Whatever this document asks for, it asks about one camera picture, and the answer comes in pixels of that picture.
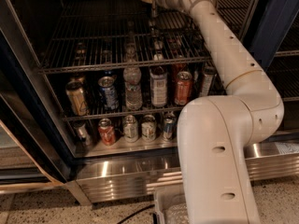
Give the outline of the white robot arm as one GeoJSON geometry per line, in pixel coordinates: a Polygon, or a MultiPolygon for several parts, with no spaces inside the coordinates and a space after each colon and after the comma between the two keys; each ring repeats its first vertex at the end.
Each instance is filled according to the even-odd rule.
{"type": "Polygon", "coordinates": [[[178,155],[190,224],[260,224],[244,147],[279,127],[281,97],[225,24],[215,0],[141,0],[190,16],[226,93],[190,101],[178,118],[178,155]]]}

